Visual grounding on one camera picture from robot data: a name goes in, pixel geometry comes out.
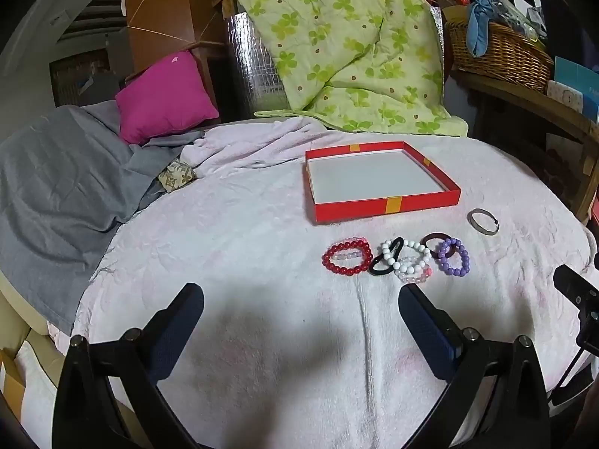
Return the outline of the silver metal bangle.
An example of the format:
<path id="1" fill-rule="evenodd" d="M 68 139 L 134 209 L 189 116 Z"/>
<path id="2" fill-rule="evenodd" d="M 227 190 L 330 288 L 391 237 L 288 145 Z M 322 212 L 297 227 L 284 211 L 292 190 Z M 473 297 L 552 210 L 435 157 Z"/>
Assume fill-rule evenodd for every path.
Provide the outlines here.
<path id="1" fill-rule="evenodd" d="M 478 233 L 485 236 L 495 236 L 499 233 L 501 223 L 494 214 L 482 208 L 472 209 L 467 213 L 467 221 Z"/>

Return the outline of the pale pink bed blanket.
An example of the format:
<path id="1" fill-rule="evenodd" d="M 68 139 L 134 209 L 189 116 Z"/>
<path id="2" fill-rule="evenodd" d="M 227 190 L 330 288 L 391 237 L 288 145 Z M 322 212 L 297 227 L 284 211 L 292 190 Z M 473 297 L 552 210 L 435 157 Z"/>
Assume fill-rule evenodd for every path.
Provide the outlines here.
<path id="1" fill-rule="evenodd" d="M 591 282 L 597 244 L 523 163 L 469 139 L 409 143 L 461 189 L 454 207 L 317 225 L 305 152 L 356 142 L 315 120 L 228 125 L 191 146 L 194 183 L 158 199 L 115 235 L 83 294 L 73 329 L 93 343 L 145 326 L 181 288 L 205 310 L 160 389 L 187 430 L 214 448 L 399 448 L 444 385 L 398 312 L 394 276 L 339 276 L 322 265 L 339 240 L 372 246 L 444 232 L 471 270 L 434 272 L 428 298 L 488 339 L 530 336 L 547 386 L 575 356 L 576 308 L 553 286 L 568 265 Z M 495 236 L 467 213 L 498 218 Z"/>

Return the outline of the small patterned fabric pouch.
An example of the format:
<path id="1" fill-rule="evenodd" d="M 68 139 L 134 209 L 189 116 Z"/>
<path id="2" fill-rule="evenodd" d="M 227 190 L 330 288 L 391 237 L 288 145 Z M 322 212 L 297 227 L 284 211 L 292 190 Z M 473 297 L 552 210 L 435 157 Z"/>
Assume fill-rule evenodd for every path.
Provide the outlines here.
<path id="1" fill-rule="evenodd" d="M 174 159 L 158 176 L 158 181 L 167 193 L 185 187 L 197 176 L 194 169 L 180 159 Z"/>

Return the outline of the red cardboard box lid tray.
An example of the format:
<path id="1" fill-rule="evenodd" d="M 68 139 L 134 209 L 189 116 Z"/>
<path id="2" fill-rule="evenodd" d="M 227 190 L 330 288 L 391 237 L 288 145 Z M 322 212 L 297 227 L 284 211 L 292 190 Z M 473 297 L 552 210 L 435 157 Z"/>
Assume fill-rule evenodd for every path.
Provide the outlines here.
<path id="1" fill-rule="evenodd" d="M 405 141 L 339 145 L 305 152 L 318 223 L 453 207 L 460 187 Z"/>

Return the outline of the grey bed sheet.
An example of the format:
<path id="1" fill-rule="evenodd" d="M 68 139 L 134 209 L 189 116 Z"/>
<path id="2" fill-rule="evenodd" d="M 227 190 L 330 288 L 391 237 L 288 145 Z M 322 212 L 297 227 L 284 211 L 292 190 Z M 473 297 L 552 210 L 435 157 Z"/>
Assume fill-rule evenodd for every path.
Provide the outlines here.
<path id="1" fill-rule="evenodd" d="M 164 193 L 159 174 L 203 135 L 129 145 L 120 122 L 112 100 L 57 107 L 1 144 L 1 272 L 64 333 L 118 228 Z"/>

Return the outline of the blue cardboard box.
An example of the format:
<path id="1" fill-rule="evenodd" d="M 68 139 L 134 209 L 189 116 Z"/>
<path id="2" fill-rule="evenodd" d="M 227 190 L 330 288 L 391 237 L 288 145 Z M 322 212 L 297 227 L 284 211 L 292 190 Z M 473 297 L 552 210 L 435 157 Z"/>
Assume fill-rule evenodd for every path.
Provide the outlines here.
<path id="1" fill-rule="evenodd" d="M 598 122 L 599 83 L 594 71 L 564 58 L 555 58 L 554 80 L 583 94 L 583 115 Z"/>

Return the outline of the wooden shelf rack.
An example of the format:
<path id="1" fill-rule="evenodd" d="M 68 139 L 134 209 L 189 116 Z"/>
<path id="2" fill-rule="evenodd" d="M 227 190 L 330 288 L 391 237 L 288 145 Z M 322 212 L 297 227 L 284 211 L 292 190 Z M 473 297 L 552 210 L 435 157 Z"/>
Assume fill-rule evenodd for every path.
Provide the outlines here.
<path id="1" fill-rule="evenodd" d="M 458 69 L 452 71 L 452 77 L 464 87 L 484 92 L 536 114 L 583 144 L 583 178 L 571 211 L 579 221 L 586 223 L 598 187 L 598 126 L 582 114 L 536 90 Z"/>

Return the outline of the magenta pillow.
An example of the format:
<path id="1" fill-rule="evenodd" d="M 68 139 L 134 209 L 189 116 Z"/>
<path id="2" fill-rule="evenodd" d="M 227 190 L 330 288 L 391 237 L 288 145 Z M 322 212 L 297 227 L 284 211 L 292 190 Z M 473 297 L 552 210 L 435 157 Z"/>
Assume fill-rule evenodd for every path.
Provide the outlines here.
<path id="1" fill-rule="evenodd" d="M 162 58 L 116 95 L 120 138 L 141 145 L 154 137 L 188 131 L 219 117 L 187 51 Z"/>

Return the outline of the wicker basket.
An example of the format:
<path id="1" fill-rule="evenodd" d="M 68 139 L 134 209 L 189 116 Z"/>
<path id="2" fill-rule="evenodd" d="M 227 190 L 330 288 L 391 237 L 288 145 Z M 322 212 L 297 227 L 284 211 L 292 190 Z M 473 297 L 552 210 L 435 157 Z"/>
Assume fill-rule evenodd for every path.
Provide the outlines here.
<path id="1" fill-rule="evenodd" d="M 457 70 L 545 93 L 554 64 L 543 47 L 505 25 L 492 22 L 488 27 L 486 53 L 473 57 L 466 46 L 467 27 L 465 20 L 445 24 Z"/>

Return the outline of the silver foil insulation panel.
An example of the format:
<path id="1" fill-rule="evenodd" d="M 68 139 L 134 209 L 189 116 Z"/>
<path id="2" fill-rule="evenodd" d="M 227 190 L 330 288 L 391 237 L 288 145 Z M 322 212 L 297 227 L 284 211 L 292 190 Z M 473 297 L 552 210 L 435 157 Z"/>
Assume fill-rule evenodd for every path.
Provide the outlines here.
<path id="1" fill-rule="evenodd" d="M 271 112 L 288 107 L 287 97 L 267 47 L 248 13 L 227 18 L 227 44 L 244 113 Z"/>

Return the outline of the blue cloth in basket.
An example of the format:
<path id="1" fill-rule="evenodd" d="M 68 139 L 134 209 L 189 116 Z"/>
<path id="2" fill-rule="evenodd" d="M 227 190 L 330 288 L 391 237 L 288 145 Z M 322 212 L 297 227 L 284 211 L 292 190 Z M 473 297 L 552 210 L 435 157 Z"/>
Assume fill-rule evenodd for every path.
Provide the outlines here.
<path id="1" fill-rule="evenodd" d="M 499 18 L 498 0 L 472 0 L 468 5 L 466 47 L 473 58 L 486 54 L 489 23 Z"/>

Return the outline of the green floral quilt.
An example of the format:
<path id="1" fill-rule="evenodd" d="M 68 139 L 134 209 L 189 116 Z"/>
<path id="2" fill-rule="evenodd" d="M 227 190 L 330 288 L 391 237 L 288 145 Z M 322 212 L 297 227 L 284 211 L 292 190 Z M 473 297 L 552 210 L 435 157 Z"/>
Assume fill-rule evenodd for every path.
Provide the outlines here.
<path id="1" fill-rule="evenodd" d="M 287 103 L 347 132 L 463 137 L 444 107 L 438 28 L 426 0 L 238 0 L 275 64 Z"/>

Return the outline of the brown wooden cabinet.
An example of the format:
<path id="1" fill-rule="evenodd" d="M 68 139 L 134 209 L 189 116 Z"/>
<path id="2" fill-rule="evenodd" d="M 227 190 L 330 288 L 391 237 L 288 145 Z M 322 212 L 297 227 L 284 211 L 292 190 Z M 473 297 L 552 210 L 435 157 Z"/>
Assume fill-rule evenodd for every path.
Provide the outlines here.
<path id="1" fill-rule="evenodd" d="M 215 0 L 125 0 L 134 71 L 128 83 L 167 55 L 190 52 L 206 92 L 216 100 L 209 64 L 225 54 L 224 18 Z"/>

